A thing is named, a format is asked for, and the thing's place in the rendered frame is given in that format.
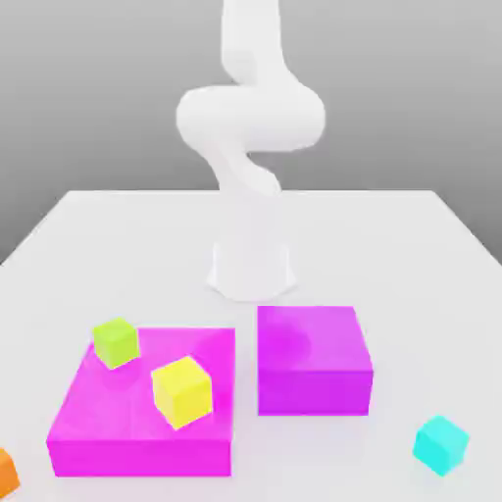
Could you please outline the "small yellow cube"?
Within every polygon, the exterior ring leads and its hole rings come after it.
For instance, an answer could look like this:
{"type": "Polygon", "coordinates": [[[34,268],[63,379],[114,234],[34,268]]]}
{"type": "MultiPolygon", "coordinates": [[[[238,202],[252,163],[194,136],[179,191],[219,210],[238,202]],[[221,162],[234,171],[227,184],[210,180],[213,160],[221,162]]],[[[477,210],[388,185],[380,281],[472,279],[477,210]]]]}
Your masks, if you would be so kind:
{"type": "Polygon", "coordinates": [[[174,430],[213,413],[210,375],[191,356],[151,372],[154,404],[174,430]]]}

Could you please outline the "small lime green cube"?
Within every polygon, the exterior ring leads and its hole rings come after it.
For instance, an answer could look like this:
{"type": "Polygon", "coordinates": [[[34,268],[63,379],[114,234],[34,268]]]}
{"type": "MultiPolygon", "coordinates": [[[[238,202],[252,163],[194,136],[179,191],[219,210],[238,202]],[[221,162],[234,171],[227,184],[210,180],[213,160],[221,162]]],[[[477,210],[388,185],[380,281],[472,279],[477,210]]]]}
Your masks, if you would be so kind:
{"type": "Polygon", "coordinates": [[[137,331],[123,318],[96,326],[92,334],[95,353],[109,370],[123,366],[140,355],[137,331]]]}

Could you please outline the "small cyan cube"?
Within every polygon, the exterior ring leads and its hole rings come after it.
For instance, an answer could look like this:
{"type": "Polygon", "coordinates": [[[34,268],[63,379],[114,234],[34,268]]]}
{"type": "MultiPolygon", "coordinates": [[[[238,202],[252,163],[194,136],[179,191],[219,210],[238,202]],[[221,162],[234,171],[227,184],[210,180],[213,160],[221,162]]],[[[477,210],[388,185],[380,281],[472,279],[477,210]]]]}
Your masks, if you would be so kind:
{"type": "Polygon", "coordinates": [[[417,432],[414,456],[444,477],[463,462],[470,436],[443,416],[428,420],[417,432]]]}

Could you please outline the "small orange cube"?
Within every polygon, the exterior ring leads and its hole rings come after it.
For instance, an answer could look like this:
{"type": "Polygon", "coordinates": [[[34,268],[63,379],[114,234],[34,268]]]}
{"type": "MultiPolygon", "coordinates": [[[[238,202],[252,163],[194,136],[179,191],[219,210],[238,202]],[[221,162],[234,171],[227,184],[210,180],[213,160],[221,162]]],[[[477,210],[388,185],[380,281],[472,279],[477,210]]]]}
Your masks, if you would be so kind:
{"type": "Polygon", "coordinates": [[[13,459],[0,447],[0,499],[11,494],[20,486],[19,476],[13,459]]]}

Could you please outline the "large purple box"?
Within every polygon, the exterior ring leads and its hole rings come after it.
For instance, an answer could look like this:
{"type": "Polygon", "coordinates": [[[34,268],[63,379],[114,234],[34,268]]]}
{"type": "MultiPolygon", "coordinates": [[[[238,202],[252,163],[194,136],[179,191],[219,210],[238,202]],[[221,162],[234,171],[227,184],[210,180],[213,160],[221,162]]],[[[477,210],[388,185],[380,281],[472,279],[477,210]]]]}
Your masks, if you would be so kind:
{"type": "Polygon", "coordinates": [[[351,306],[257,309],[261,416],[366,416],[374,368],[351,306]]]}

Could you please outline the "large magenta box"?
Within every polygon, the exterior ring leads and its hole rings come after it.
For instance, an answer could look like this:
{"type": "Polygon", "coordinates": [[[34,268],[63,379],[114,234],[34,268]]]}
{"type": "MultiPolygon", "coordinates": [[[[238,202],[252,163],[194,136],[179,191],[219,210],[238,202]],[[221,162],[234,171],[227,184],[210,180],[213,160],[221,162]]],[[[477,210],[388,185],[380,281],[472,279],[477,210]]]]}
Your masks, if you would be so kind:
{"type": "Polygon", "coordinates": [[[228,477],[235,331],[142,327],[140,356],[108,370],[87,348],[46,439],[58,477],[228,477]],[[151,373],[192,357],[212,378],[214,411],[179,430],[155,407],[151,373]]]}

